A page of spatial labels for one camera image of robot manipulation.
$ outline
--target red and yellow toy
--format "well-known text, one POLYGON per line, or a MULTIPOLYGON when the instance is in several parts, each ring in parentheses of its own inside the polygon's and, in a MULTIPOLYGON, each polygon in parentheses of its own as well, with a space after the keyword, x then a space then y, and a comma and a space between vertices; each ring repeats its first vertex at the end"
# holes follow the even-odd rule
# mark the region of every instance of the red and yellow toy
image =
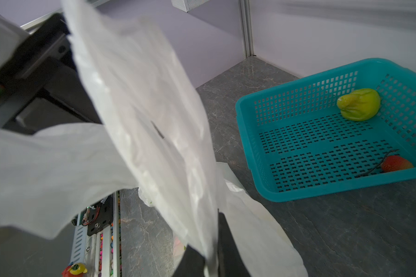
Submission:
POLYGON ((412 169, 414 166, 401 156, 393 155, 385 158, 384 162, 381 164, 381 168, 384 172, 392 172, 403 169, 412 169))
POLYGON ((62 273, 61 277, 82 277, 88 272, 85 265, 81 262, 69 265, 62 273))

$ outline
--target white air vent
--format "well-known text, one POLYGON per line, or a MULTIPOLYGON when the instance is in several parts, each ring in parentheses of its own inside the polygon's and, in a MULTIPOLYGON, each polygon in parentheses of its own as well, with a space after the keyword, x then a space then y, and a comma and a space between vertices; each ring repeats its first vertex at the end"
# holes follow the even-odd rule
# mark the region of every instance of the white air vent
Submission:
POLYGON ((208 1, 209 0, 171 0, 171 3, 174 7, 183 10, 184 12, 189 12, 208 1))

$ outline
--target teal plastic basket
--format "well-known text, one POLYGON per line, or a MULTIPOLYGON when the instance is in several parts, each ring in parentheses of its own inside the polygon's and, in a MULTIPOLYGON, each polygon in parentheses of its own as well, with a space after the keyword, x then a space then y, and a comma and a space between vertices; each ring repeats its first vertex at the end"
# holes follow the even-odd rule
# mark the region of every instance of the teal plastic basket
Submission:
POLYGON ((258 192, 284 202, 416 178, 416 73, 371 58, 252 93, 236 103, 237 123, 258 192), (372 119, 346 120, 336 101, 372 88, 372 119), (367 172, 392 149, 415 168, 367 172))

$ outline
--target gray marble countertop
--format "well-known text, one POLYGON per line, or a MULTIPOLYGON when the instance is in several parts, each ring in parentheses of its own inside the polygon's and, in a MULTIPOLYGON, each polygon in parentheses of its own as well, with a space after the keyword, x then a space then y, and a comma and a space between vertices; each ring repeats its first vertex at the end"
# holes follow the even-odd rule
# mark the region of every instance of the gray marble countertop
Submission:
MULTIPOLYGON (((281 224, 311 277, 416 276, 416 180, 275 203, 256 191, 236 122, 244 95, 295 80, 247 58, 197 88, 217 161, 281 224)), ((124 276, 171 276, 172 230, 135 190, 121 192, 124 276)))

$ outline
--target gray floor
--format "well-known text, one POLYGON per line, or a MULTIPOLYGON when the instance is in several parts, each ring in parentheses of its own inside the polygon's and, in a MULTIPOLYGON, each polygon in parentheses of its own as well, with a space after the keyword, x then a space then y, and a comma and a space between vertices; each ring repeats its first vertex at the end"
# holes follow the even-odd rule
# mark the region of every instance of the gray floor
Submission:
MULTIPOLYGON (((283 203, 269 202, 256 191, 235 104, 244 95, 295 79, 251 57, 197 88, 208 114, 217 161, 227 162, 250 196, 281 224, 309 276, 416 276, 416 180, 283 203)), ((122 192, 122 261, 127 276, 140 276, 137 273, 145 260, 139 254, 141 242, 156 253, 172 247, 169 227, 151 224, 145 217, 160 219, 160 215, 148 210, 139 219, 135 211, 139 207, 148 210, 139 205, 134 191, 122 192), (164 239, 158 246, 154 232, 164 239)), ((150 276, 170 276, 169 254, 156 259, 150 268, 150 276)))

